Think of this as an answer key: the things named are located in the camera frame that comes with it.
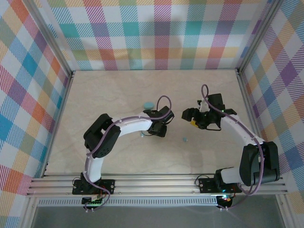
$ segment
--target cable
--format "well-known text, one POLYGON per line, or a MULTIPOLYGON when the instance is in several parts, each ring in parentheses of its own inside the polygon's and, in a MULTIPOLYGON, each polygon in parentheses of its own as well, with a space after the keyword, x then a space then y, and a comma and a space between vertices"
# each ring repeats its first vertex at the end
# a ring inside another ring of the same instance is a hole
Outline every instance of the cable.
POLYGON ((220 129, 210 129, 210 128, 206 128, 206 130, 207 131, 216 131, 216 132, 219 132, 219 131, 221 131, 222 129, 220 128, 220 129))
POLYGON ((164 125, 168 125, 169 123, 171 123, 172 122, 172 120, 174 119, 174 116, 170 119, 170 121, 169 122, 167 122, 167 123, 165 123, 164 125))
POLYGON ((160 98, 158 99, 157 101, 157 105, 156 105, 156 109, 158 110, 158 105, 159 105, 159 102, 160 100, 165 97, 168 99, 169 101, 169 110, 167 111, 166 114, 160 116, 160 117, 144 117, 144 116, 130 116, 130 117, 125 117, 125 118, 122 118, 120 120, 117 120, 115 122, 113 122, 105 131, 103 137, 101 138, 101 140, 99 141, 99 143, 97 144, 97 146, 90 152, 90 153, 87 153, 87 157, 86 157, 86 160, 85 160, 85 171, 83 172, 84 173, 84 177, 86 179, 87 182, 89 182, 91 185, 93 185, 94 187, 98 188, 98 189, 101 189, 103 191, 105 191, 107 194, 108 194, 108 198, 100 205, 98 206, 97 208, 95 209, 92 209, 92 212, 94 212, 94 210, 99 210, 104 204, 106 204, 108 202, 108 200, 110 199, 110 195, 111 193, 105 189, 105 188, 102 188, 96 184, 94 184, 93 182, 91 182, 91 180, 89 179, 88 175, 87 175, 87 171, 88 171, 88 168, 89 168, 89 160, 90 160, 90 157, 92 156, 93 153, 95 153, 97 151, 97 149, 100 147, 100 145, 103 143, 104 139, 105 139, 105 136, 108 134, 108 132, 110 131, 110 129, 120 123, 120 122, 123 122, 123 121, 127 121, 127 120, 133 120, 133 119, 145 119, 145 120, 160 120, 160 119, 163 119, 164 117, 166 117, 167 115, 169 115, 169 113, 171 112, 171 109, 172 109, 172 102, 171 102, 171 99, 166 96, 166 95, 162 95, 160 96, 160 98))
POLYGON ((154 134, 144 134, 143 131, 142 131, 142 134, 145 135, 145 136, 152 136, 152 135, 154 135, 154 134))
POLYGON ((107 193, 105 193, 104 196, 103 196, 103 191, 100 190, 100 195, 101 195, 101 198, 104 199, 104 198, 107 196, 107 193))
POLYGON ((75 179, 80 179, 80 180, 81 180, 81 178, 80 178, 80 177, 75 177, 75 178, 72 180, 72 185, 73 185, 74 187, 76 187, 75 184, 74 184, 74 180, 75 180, 75 179))
POLYGON ((234 195, 233 195, 233 198, 235 198, 235 196, 236 196, 236 188, 234 187, 234 186, 232 186, 232 189, 233 189, 233 191, 234 191, 234 195))
POLYGON ((255 141, 256 145, 258 146, 259 148, 259 151, 260 151, 260 157, 261 157, 261 167, 260 167, 260 175, 259 175, 259 179, 258 179, 258 183, 255 187, 255 189, 253 190, 253 192, 250 191, 246 191, 245 189, 243 189, 241 187, 240 184, 238 184, 237 186, 246 194, 246 195, 249 195, 249 196, 252 196, 254 195, 259 187, 261 186, 261 183, 262 183, 262 178, 263 178, 263 173, 264 173, 264 154, 263 154, 263 150, 262 150, 262 147, 259 143, 259 141, 256 139, 256 137, 241 123, 239 122, 237 119, 235 119, 234 117, 232 117, 231 115, 225 113, 225 112, 222 112, 221 110, 217 109, 216 107, 214 107, 212 104, 210 104, 210 102, 208 101, 207 97, 208 97, 208 94, 209 94, 209 88, 206 84, 203 84, 202 87, 201 87, 201 94, 205 100, 205 102, 209 105, 209 107, 211 107, 213 110, 225 115, 226 117, 230 118, 231 120, 235 121, 241 128, 244 129, 244 131, 249 134, 249 136, 252 138, 253 141, 255 141), (207 94, 205 95, 204 94, 204 87, 207 89, 207 94))
POLYGON ((194 181, 194 184, 196 185, 196 187, 198 187, 199 188, 199 185, 197 185, 196 184, 196 181, 198 180, 198 178, 199 177, 201 177, 201 176, 205 176, 205 177, 207 177, 207 178, 210 178, 209 176, 207 176, 207 175, 205 175, 205 174, 201 174, 201 175, 199 175, 196 179, 195 179, 195 181, 194 181))

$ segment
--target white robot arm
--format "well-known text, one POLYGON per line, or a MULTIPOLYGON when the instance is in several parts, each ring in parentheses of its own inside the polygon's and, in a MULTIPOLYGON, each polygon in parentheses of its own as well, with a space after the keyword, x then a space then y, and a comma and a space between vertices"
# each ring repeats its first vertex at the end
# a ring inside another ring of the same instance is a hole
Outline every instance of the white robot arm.
MULTIPOLYGON (((118 137, 121 137, 128 133, 133 133, 137 131, 148 131, 151 128, 152 120, 147 119, 140 119, 139 117, 149 117, 146 113, 140 113, 138 115, 138 119, 131 119, 128 121, 123 121, 118 124, 116 124, 117 127, 120 128, 120 133, 118 137)), ((96 182, 101 178, 101 167, 104 162, 104 157, 93 157, 91 156, 89 158, 89 164, 88 164, 88 177, 92 182, 96 182)))
POLYGON ((264 157, 261 183, 279 180, 280 172, 276 144, 274 142, 265 142, 265 140, 255 135, 248 128, 244 129, 245 125, 241 122, 237 113, 232 109, 225 108, 221 94, 208 95, 207 100, 217 111, 211 108, 203 98, 198 101, 198 108, 186 109, 182 114, 182 119, 191 122, 192 125, 200 129, 224 130, 234 138, 240 148, 243 148, 239 167, 216 171, 214 180, 217 188, 226 190, 230 189, 231 184, 237 187, 237 183, 244 183, 247 186, 258 183, 261 158, 257 143, 259 143, 264 157), (212 123, 216 124, 218 129, 209 129, 208 126, 212 123))

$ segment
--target beige floor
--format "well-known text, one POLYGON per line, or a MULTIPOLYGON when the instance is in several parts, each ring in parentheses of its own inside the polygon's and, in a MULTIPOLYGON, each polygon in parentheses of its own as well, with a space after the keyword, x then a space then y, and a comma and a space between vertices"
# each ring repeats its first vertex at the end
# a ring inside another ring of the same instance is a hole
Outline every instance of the beige floor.
POLYGON ((99 115, 138 114, 145 102, 156 103, 161 95, 171 98, 176 116, 166 137, 142 138, 136 132, 119 138, 104 159, 102 173, 213 173, 238 165, 242 148, 229 132, 200 130, 181 119, 183 110, 197 107, 203 83, 208 84, 210 94, 222 93, 226 108, 233 108, 249 126, 234 70, 77 72, 46 173, 82 172, 83 134, 99 115))

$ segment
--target plaid wall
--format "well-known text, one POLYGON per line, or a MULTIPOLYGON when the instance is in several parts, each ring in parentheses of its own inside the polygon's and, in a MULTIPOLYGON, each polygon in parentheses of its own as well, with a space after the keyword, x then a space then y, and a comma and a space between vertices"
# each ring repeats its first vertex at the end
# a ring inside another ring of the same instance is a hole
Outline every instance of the plaid wall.
POLYGON ((0 5, 0 228, 14 228, 40 172, 67 75, 22 1, 0 5))
POLYGON ((243 75, 262 135, 304 224, 304 0, 284 0, 243 75))
POLYGON ((236 68, 270 1, 35 0, 80 70, 236 68))
POLYGON ((241 54, 241 57, 239 58, 238 62, 237 62, 237 66, 236 68, 239 68, 243 62, 243 59, 245 57, 245 55, 247 54, 247 51, 248 49, 250 48, 251 44, 252 44, 252 41, 254 40, 254 38, 256 37, 256 34, 257 32, 259 31, 260 27, 261 27, 261 24, 263 22, 263 20, 265 19, 266 15, 267 15, 267 12, 271 6, 271 3, 273 2, 273 0, 267 0, 267 3, 266 5, 264 6, 263 8, 263 11, 259 17, 259 19, 257 20, 257 23, 254 27, 254 29, 252 30, 251 34, 250 34, 250 37, 246 43, 246 46, 241 54))

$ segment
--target metal frame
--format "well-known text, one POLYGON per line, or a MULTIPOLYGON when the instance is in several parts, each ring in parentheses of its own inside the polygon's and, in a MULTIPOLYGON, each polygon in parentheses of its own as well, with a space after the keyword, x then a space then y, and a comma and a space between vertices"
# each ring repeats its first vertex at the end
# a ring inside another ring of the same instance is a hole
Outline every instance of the metal frame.
POLYGON ((72 50, 71 50, 69 44, 67 43, 67 39, 65 38, 65 36, 60 28, 60 25, 58 24, 58 21, 56 20, 55 15, 52 12, 52 9, 48 3, 48 0, 40 0, 40 4, 41 4, 47 18, 49 19, 50 23, 52 24, 55 32, 57 33, 57 36, 60 39, 60 44, 63 46, 66 53, 69 55, 71 66, 74 68, 74 70, 80 70, 78 62, 76 61, 76 59, 72 53, 72 50))
POLYGON ((271 3, 271 6, 269 7, 268 12, 266 13, 266 17, 262 21, 262 24, 260 25, 259 31, 256 33, 256 36, 255 36, 252 44, 250 45, 250 48, 248 49, 241 66, 238 69, 241 76, 242 76, 242 73, 244 73, 244 70, 246 69, 246 67, 248 66, 255 51, 257 50, 258 45, 264 38, 264 35, 266 34, 273 18, 275 17, 276 13, 280 9, 282 3, 283 3, 283 0, 274 0, 271 3))
POLYGON ((252 110, 252 105, 249 100, 249 94, 246 90, 245 82, 244 82, 243 78, 239 75, 238 70, 236 69, 235 71, 236 71, 236 76, 237 76, 237 82, 238 82, 238 85, 239 85, 239 88, 240 88, 240 91, 241 91, 241 94, 243 97, 243 101, 245 104, 245 108, 247 111, 251 129, 252 129, 253 133, 255 133, 257 136, 261 137, 260 129, 257 124, 257 119, 255 118, 254 112, 252 110))
MULTIPOLYGON (((81 206, 80 199, 83 196, 72 195, 72 181, 75 177, 79 177, 78 173, 71 174, 49 174, 44 175, 45 168, 47 166, 48 158, 50 155, 51 147, 53 144, 54 137, 57 133, 58 125, 61 120, 62 113, 64 111, 68 94, 73 82, 72 70, 69 64, 66 62, 60 48, 58 47, 53 35, 50 33, 47 25, 45 24, 38 8, 33 4, 32 0, 23 0, 29 12, 33 16, 34 20, 38 24, 41 33, 47 40, 48 44, 55 52, 55 56, 58 58, 60 64, 64 67, 65 71, 70 74, 70 79, 67 84, 66 94, 64 101, 60 108, 58 119, 55 125, 55 131, 52 135, 49 149, 47 151, 46 159, 43 164, 41 171, 41 179, 33 179, 31 186, 28 190, 28 197, 26 203, 23 206, 21 221, 19 227, 28 228, 34 219, 36 208, 39 206, 81 206)), ((272 19, 282 4, 282 0, 274 0, 269 11, 267 12, 266 18, 264 19, 261 29, 257 32, 256 37, 250 46, 247 54, 245 55, 244 61, 241 64, 239 70, 236 71, 240 90, 244 99, 247 114, 250 120, 252 130, 255 134, 260 135, 260 130, 255 119, 252 106, 248 99, 248 94, 245 89, 244 81, 242 80, 242 73, 246 66, 249 64, 254 52, 256 51, 260 41, 264 37, 267 29, 270 26, 272 19)), ((105 179, 115 179, 115 192, 111 195, 113 199, 106 206, 113 204, 122 203, 124 205, 134 205, 132 199, 140 199, 139 204, 153 205, 150 203, 150 199, 162 198, 162 199, 175 199, 177 201, 170 201, 170 204, 196 205, 197 200, 202 205, 216 205, 214 198, 216 196, 223 196, 223 193, 208 193, 200 194, 199 188, 194 184, 196 177, 200 174, 103 174, 105 179)), ((290 207, 289 198, 286 195, 287 189, 283 179, 281 178, 277 182, 263 184, 257 194, 276 194, 280 210, 284 222, 287 227, 297 227, 295 222, 293 210, 290 207)), ((161 201, 161 205, 168 205, 165 201, 161 201)))
POLYGON ((287 228, 301 227, 301 224, 296 217, 295 211, 291 205, 289 195, 277 195, 276 200, 278 202, 285 226, 287 228))
POLYGON ((233 63, 231 64, 232 68, 234 67, 237 67, 238 66, 238 62, 242 56, 242 53, 247 45, 247 42, 248 40, 250 39, 251 37, 251 33, 252 31, 254 30, 258 20, 259 20, 259 17, 260 15, 262 14, 266 4, 267 4, 268 0, 260 0, 259 2, 259 5, 258 5, 258 8, 256 9, 255 13, 254 13, 254 16, 252 17, 252 20, 249 24, 249 27, 247 29, 247 32, 244 34, 244 38, 242 39, 240 45, 239 45, 239 48, 238 48, 238 51, 237 51, 237 54, 233 60, 233 63))
POLYGON ((44 36, 48 45, 51 47, 52 51, 54 52, 56 58, 58 59, 59 63, 61 64, 61 66, 64 68, 65 72, 68 75, 72 76, 73 70, 70 68, 69 64, 67 63, 66 58, 64 57, 57 42, 55 41, 53 34, 48 29, 48 26, 45 23, 45 21, 43 20, 36 4, 33 3, 33 0, 23 0, 23 3, 26 6, 26 8, 28 9, 28 11, 30 12, 34 21, 37 23, 37 26, 38 26, 41 34, 44 36))
MULTIPOLYGON (((217 196, 225 193, 200 194, 194 181, 199 174, 103 174, 105 179, 115 179, 115 192, 105 206, 216 206, 217 196)), ((21 228, 30 227, 35 210, 43 206, 83 206, 82 197, 91 195, 72 195, 75 177, 78 173, 50 174, 44 178, 33 179, 27 201, 24 204, 21 228)), ((286 186, 281 178, 277 182, 261 185, 257 194, 285 195, 286 186)))
POLYGON ((57 131, 58 131, 58 126, 60 124, 60 121, 61 121, 61 118, 62 118, 62 113, 64 112, 64 109, 66 107, 66 104, 67 104, 67 98, 68 98, 68 95, 70 93, 70 90, 71 90, 71 87, 72 87, 72 83, 73 83, 73 80, 74 80, 74 74, 75 72, 72 73, 71 77, 69 78, 68 80, 68 83, 67 83, 67 87, 66 87, 66 93, 65 93, 65 96, 63 98, 63 102, 62 102, 62 105, 59 109, 59 113, 58 113, 58 117, 57 117, 57 121, 55 121, 55 126, 54 126, 54 132, 51 136, 51 139, 50 139, 50 143, 49 143, 49 147, 47 148, 47 153, 46 153, 46 156, 44 158, 44 161, 43 161, 43 164, 42 164, 42 168, 41 168, 41 172, 40 172, 40 177, 43 178, 44 176, 44 173, 46 171, 46 168, 47 168, 47 165, 48 165, 48 160, 49 160, 49 157, 50 157, 50 154, 51 154, 51 150, 52 150, 52 146, 53 146, 53 142, 54 142, 54 139, 55 139, 55 136, 57 134, 57 131))

